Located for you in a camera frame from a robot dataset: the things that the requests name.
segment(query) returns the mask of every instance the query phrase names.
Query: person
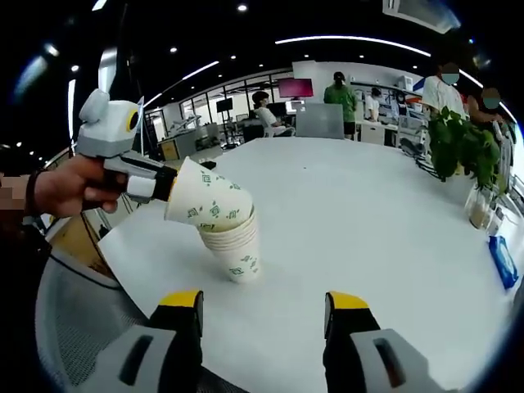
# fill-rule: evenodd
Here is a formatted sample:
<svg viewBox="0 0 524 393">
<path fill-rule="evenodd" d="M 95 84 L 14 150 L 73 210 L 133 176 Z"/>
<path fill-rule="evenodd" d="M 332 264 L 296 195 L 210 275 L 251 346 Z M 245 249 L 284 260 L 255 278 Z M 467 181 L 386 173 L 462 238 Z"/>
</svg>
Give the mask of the person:
<svg viewBox="0 0 524 393">
<path fill-rule="evenodd" d="M 424 81 L 422 104 L 431 113 L 440 113 L 447 106 L 450 111 L 460 114 L 466 119 L 463 102 L 459 92 L 453 86 L 459 80 L 459 68 L 444 56 L 436 60 L 436 74 Z"/>
<path fill-rule="evenodd" d="M 344 120 L 344 135 L 347 138 L 355 137 L 355 111 L 357 97 L 351 86 L 346 85 L 346 77 L 340 71 L 333 75 L 333 84 L 324 91 L 325 104 L 342 104 Z"/>
<path fill-rule="evenodd" d="M 255 109 L 253 110 L 264 126 L 264 136 L 290 137 L 295 134 L 295 129 L 287 127 L 278 121 L 275 115 L 267 108 L 269 104 L 269 94 L 266 92 L 256 92 L 252 97 Z"/>
<path fill-rule="evenodd" d="M 107 213 L 113 213 L 120 192 L 94 186 L 103 184 L 104 175 L 103 161 L 75 156 L 55 170 L 37 173 L 34 190 L 28 195 L 29 176 L 6 177 L 0 173 L 0 222 L 43 213 L 70 217 L 82 211 L 85 201 L 98 202 Z M 116 179 L 124 184 L 126 177 L 118 174 Z"/>
<path fill-rule="evenodd" d="M 476 124 L 504 123 L 504 118 L 498 113 L 500 95 L 495 88 L 485 88 L 479 96 L 468 96 L 468 108 L 471 121 Z"/>
<path fill-rule="evenodd" d="M 378 98 L 380 97 L 382 97 L 382 92 L 378 88 L 372 88 L 371 96 L 366 96 L 366 111 L 364 115 L 366 120 L 378 121 L 378 108 L 380 107 Z"/>
<path fill-rule="evenodd" d="M 10 319 L 6 371 L 7 375 L 27 375 L 18 383 L 30 388 L 28 391 L 54 391 L 42 373 L 34 330 L 38 287 L 51 247 L 34 226 L 22 225 L 22 220 L 42 213 L 77 215 L 86 201 L 114 212 L 120 192 L 98 186 L 105 178 L 103 163 L 83 156 L 30 176 L 7 174 L 11 170 L 16 170 L 15 166 L 0 154 L 0 250 L 4 278 L 16 283 L 11 293 L 14 297 L 3 310 Z M 119 174 L 116 180 L 124 189 L 126 176 Z"/>
</svg>

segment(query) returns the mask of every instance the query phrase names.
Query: white wall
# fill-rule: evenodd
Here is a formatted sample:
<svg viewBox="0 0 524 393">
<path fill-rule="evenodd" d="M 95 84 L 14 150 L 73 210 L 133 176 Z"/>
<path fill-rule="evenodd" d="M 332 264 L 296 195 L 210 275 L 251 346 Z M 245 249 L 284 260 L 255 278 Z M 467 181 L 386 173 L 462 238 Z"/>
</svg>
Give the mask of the white wall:
<svg viewBox="0 0 524 393">
<path fill-rule="evenodd" d="M 346 76 L 346 82 L 348 83 L 351 77 L 355 78 L 355 82 L 370 84 L 375 84 L 378 79 L 379 84 L 388 86 L 395 86 L 397 80 L 403 75 L 413 78 L 413 84 L 422 79 L 420 75 L 396 70 L 394 68 L 382 67 L 381 65 L 335 61 L 298 61 L 293 63 L 294 78 L 307 78 L 312 81 L 314 96 L 306 98 L 307 102 L 323 102 L 324 90 L 333 83 L 333 74 L 337 71 L 340 71 Z"/>
</svg>

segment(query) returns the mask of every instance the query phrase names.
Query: bracelet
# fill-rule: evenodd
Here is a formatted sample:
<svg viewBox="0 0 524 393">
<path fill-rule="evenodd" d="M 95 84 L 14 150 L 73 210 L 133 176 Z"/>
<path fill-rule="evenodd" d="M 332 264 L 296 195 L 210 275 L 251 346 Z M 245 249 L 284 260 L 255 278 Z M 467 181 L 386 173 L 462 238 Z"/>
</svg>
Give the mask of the bracelet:
<svg viewBox="0 0 524 393">
<path fill-rule="evenodd" d="M 40 212 L 38 211 L 38 208 L 36 207 L 36 203 L 34 200 L 34 186 L 36 185 L 37 177 L 42 172 L 45 172 L 45 170 L 41 169 L 41 170 L 37 170 L 36 172 L 32 173 L 29 176 L 27 187 L 25 189 L 25 211 L 26 211 L 26 214 L 31 217 L 37 217 L 40 215 Z"/>
</svg>

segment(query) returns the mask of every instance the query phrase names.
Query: white paper cup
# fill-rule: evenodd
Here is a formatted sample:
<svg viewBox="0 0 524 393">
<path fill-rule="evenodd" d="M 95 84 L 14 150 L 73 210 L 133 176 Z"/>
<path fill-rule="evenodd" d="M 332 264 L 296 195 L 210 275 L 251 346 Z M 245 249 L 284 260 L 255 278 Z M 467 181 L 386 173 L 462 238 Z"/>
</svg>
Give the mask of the white paper cup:
<svg viewBox="0 0 524 393">
<path fill-rule="evenodd" d="M 249 192 L 186 157 L 171 189 L 164 219 L 223 232 L 246 222 L 252 207 Z"/>
<path fill-rule="evenodd" d="M 209 243 L 227 243 L 234 242 L 239 237 L 244 237 L 257 227 L 258 222 L 256 220 L 255 208 L 251 210 L 249 219 L 238 225 L 236 228 L 229 229 L 223 232 L 208 232 L 202 229 L 198 229 L 200 236 L 204 242 Z"/>
<path fill-rule="evenodd" d="M 251 241 L 251 239 L 254 236 L 258 236 L 258 232 L 256 228 L 254 228 L 252 231 L 245 233 L 244 236 L 239 237 L 238 239 L 235 239 L 230 242 L 210 242 L 209 240 L 202 238 L 202 241 L 206 245 L 207 248 L 210 250 L 234 250 L 235 248 L 238 248 L 240 246 L 243 246 L 244 244 Z"/>
<path fill-rule="evenodd" d="M 247 243 L 232 250 L 211 250 L 223 271 L 234 282 L 253 281 L 260 275 L 260 246 L 258 233 Z"/>
</svg>

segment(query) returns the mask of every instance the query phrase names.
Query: potted plant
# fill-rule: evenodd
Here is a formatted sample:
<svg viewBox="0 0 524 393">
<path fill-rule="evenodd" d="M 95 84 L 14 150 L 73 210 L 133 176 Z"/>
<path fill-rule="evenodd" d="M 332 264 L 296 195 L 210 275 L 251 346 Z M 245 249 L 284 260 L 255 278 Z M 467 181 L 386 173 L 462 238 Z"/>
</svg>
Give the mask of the potted plant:
<svg viewBox="0 0 524 393">
<path fill-rule="evenodd" d="M 470 210 L 472 224 L 479 228 L 490 204 L 492 191 L 499 186 L 500 148 L 495 141 L 491 123 L 481 128 L 445 106 L 432 114 L 428 125 L 431 162 L 440 180 L 445 182 L 456 174 L 471 175 L 477 182 L 477 195 Z"/>
</svg>

